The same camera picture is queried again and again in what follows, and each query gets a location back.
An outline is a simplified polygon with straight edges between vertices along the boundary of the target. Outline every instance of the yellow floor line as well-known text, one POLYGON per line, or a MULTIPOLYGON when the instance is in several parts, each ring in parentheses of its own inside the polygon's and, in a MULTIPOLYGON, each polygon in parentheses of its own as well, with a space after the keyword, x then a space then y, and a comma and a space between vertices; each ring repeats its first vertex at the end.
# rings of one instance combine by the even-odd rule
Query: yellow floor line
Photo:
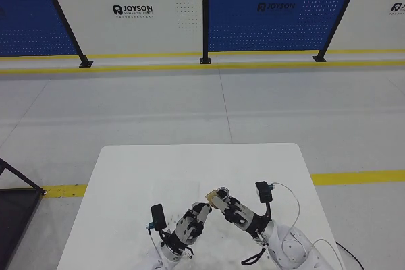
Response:
MULTIPOLYGON (((359 171, 350 173, 312 174, 316 186, 334 186, 348 184, 405 182, 405 170, 401 171, 359 171)), ((44 186, 48 193, 44 198, 83 197, 87 184, 44 186)))
POLYGON ((316 186, 405 182, 405 170, 359 171, 350 173, 322 173, 322 174, 313 174, 311 176, 313 184, 316 186))
POLYGON ((330 67, 369 67, 369 66, 400 66, 405 60, 376 61, 329 61, 327 63, 306 62, 264 62, 264 63, 213 63, 211 65, 171 64, 171 65, 112 65, 93 67, 54 67, 54 68, 20 68, 0 70, 0 75, 9 74, 56 74, 82 72, 125 72, 125 71, 157 71, 157 70, 216 70, 216 69, 255 69, 255 68, 330 68, 330 67))
POLYGON ((44 186, 43 189, 48 192, 44 198, 83 197, 87 189, 87 184, 44 186))
MULTIPOLYGON (((225 55, 308 55, 316 54, 318 51, 219 51, 211 52, 209 56, 225 55)), ((345 49, 345 50, 327 50, 331 53, 405 53, 405 49, 345 49)), ((189 51, 179 53, 133 53, 133 54, 104 54, 87 55, 89 59, 101 58, 127 58, 127 57, 190 57, 202 56, 201 51, 189 51)), ((0 61, 27 61, 27 60, 67 60, 79 59, 77 55, 52 55, 52 56, 19 56, 19 57, 0 57, 0 61)))

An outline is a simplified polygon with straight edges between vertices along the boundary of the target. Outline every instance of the blue panel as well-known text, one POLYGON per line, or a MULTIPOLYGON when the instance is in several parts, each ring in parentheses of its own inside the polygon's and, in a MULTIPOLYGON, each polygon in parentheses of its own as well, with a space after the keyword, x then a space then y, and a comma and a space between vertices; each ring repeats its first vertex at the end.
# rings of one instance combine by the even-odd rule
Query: blue panel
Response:
POLYGON ((76 54, 51 0, 0 0, 0 56, 76 54))
POLYGON ((322 49, 344 0, 210 0, 209 51, 322 49))

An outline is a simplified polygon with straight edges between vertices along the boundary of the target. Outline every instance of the wall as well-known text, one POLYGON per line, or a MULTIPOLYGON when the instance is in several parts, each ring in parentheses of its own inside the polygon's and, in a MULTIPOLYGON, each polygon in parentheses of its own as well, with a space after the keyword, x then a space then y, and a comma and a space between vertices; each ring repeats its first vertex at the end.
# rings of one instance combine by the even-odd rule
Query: wall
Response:
MULTIPOLYGON (((202 51, 202 0, 60 3, 85 54, 202 51), (114 14, 114 5, 151 6, 152 14, 139 16, 152 17, 114 14)), ((395 3, 396 0, 351 0, 330 49, 405 49, 405 11, 391 12, 395 3)))
POLYGON ((201 0, 59 0, 85 54, 202 50, 201 0), (151 6, 152 14, 114 14, 113 6, 151 6))

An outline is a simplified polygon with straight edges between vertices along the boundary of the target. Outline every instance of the small object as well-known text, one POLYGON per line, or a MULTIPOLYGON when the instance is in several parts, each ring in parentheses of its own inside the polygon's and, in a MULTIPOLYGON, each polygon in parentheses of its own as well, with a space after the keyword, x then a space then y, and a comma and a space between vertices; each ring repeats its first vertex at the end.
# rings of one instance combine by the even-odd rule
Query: small object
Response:
POLYGON ((217 209, 216 205, 211 202, 211 200, 213 199, 214 196, 219 197, 221 200, 225 200, 226 198, 228 198, 230 196, 230 191, 226 187, 221 187, 221 188, 218 188, 218 189, 208 193, 205 196, 205 198, 209 202, 209 205, 212 206, 214 209, 217 209))
POLYGON ((217 196, 217 191, 216 191, 216 190, 214 190, 214 191, 208 193, 208 194, 205 196, 205 198, 206 198, 207 201, 209 202, 209 205, 210 205, 210 206, 212 206, 214 209, 217 209, 216 205, 214 205, 214 204, 211 202, 211 199, 212 199, 214 196, 217 196))
POLYGON ((271 188, 266 181, 257 182, 255 183, 255 186, 260 203, 270 203, 273 201, 273 197, 271 196, 271 188))

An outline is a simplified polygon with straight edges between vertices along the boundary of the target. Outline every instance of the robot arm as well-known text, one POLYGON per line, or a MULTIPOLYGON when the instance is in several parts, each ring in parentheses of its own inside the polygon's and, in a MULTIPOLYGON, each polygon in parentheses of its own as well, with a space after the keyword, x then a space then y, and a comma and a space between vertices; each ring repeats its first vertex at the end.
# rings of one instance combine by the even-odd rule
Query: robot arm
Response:
POLYGON ((196 202, 192 209, 186 211, 177 222, 175 230, 164 232, 167 227, 162 205, 154 205, 151 208, 153 222, 147 225, 151 235, 151 229, 158 231, 162 241, 147 252, 145 258, 134 267, 134 270, 172 270, 183 257, 185 249, 193 251, 188 246, 194 244, 196 239, 203 233, 204 222, 211 212, 207 203, 196 202))
POLYGON ((266 182, 257 182, 256 188, 261 203, 267 206, 267 212, 260 216, 230 197, 227 188, 209 193, 206 198, 214 208, 219 208, 225 219, 239 229, 248 232, 262 251, 242 261, 243 265, 257 262, 267 249, 273 262, 282 270, 333 270, 311 241, 297 228, 278 225, 271 219, 270 202, 272 186, 266 182))

